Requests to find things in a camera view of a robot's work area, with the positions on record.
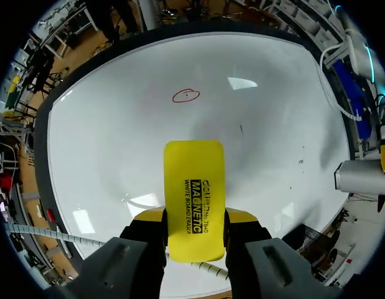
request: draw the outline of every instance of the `red marker drawing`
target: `red marker drawing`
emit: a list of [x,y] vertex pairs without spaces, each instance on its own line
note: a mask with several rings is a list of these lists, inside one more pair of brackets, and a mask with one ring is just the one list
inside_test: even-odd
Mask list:
[[180,90],[178,93],[176,93],[173,96],[172,101],[174,103],[191,102],[191,101],[195,100],[196,98],[198,98],[200,96],[200,94],[201,93],[198,92],[197,90],[187,88],[187,89]]

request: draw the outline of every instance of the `yellow eraser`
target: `yellow eraser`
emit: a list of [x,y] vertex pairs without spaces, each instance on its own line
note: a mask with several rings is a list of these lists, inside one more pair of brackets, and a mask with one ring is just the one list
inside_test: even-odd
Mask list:
[[216,140],[169,142],[164,150],[164,190],[171,259],[221,259],[226,208],[222,144]]

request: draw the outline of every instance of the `black trousers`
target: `black trousers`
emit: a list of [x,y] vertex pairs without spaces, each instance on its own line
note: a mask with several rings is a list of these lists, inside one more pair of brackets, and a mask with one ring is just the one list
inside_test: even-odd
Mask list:
[[109,41],[119,39],[115,30],[109,7],[112,5],[126,25],[126,31],[137,32],[137,23],[128,0],[85,0],[86,7],[96,26],[104,33]]

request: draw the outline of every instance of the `white cable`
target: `white cable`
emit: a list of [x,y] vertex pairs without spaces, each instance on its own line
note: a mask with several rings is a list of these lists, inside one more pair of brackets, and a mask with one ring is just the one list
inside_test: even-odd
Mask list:
[[[91,245],[94,247],[101,247],[105,244],[105,242],[87,239],[87,238],[81,238],[76,237],[74,235],[68,235],[64,234],[62,232],[56,232],[54,230],[49,229],[43,229],[40,227],[34,227],[29,225],[20,225],[20,224],[13,224],[13,223],[4,223],[4,228],[7,232],[13,232],[16,234],[32,234],[32,235],[42,235],[44,237],[49,237],[53,239],[58,239],[66,242],[76,243],[76,244],[82,244],[82,245]],[[166,253],[166,258],[169,260],[169,254]],[[223,268],[219,268],[215,265],[211,265],[209,263],[191,263],[191,266],[198,267],[200,269],[206,270],[207,273],[212,273],[217,277],[222,277],[225,280],[229,280],[229,274],[227,270],[224,270]]]
[[337,101],[336,101],[336,98],[334,95],[330,96],[330,94],[327,92],[325,86],[324,86],[324,82],[323,82],[323,79],[324,79],[324,73],[323,73],[323,61],[324,61],[324,57],[325,57],[325,54],[331,50],[334,50],[334,49],[338,49],[340,48],[342,45],[344,44],[344,42],[338,44],[338,45],[333,45],[331,47],[328,47],[327,49],[325,49],[323,51],[323,53],[321,53],[321,57],[320,57],[320,73],[319,73],[319,78],[320,78],[320,83],[321,83],[321,86],[323,87],[323,91],[326,95],[326,98],[328,100],[328,103],[331,104],[331,106],[335,106],[336,108],[339,109],[339,111],[345,115],[346,117],[350,118],[351,120],[354,120],[354,121],[361,121],[362,118],[361,116],[356,116],[356,115],[353,115],[353,114],[350,114],[349,112],[347,112]]
[[105,242],[100,242],[92,239],[76,237],[74,235],[63,234],[61,232],[56,232],[54,230],[43,229],[40,227],[34,227],[29,225],[20,225],[13,223],[4,223],[4,228],[8,232],[14,232],[17,234],[32,234],[32,235],[43,235],[44,237],[49,237],[53,239],[59,239],[66,242],[90,245],[94,247],[101,247]]
[[333,14],[334,16],[336,16],[335,11],[333,10],[333,8],[332,8],[332,6],[331,6],[330,0],[327,0],[327,3],[328,3],[328,5],[330,6],[330,9],[331,9],[332,14]]
[[[14,151],[14,149],[11,147],[11,146],[9,146],[9,145],[7,145],[7,144],[5,144],[5,143],[3,143],[3,142],[0,142],[0,144],[1,145],[4,145],[4,146],[7,146],[8,148],[10,148],[11,150],[12,150],[12,153],[14,154],[14,170],[12,171],[12,176],[11,176],[11,184],[14,182],[14,175],[15,175],[15,173],[16,173],[16,168],[17,168],[17,156],[16,156],[16,152]],[[8,194],[8,196],[10,197],[10,199],[11,199],[11,191],[12,191],[12,187],[10,188],[10,191],[9,191],[9,194]]]

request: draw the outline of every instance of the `red object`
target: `red object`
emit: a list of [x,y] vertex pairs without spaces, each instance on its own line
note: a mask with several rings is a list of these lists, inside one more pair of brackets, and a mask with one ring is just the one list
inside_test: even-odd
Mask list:
[[0,189],[4,192],[10,192],[12,186],[11,175],[3,173],[0,175]]
[[46,212],[47,212],[47,215],[49,216],[50,221],[55,223],[55,217],[53,215],[53,212],[50,209],[47,209]]

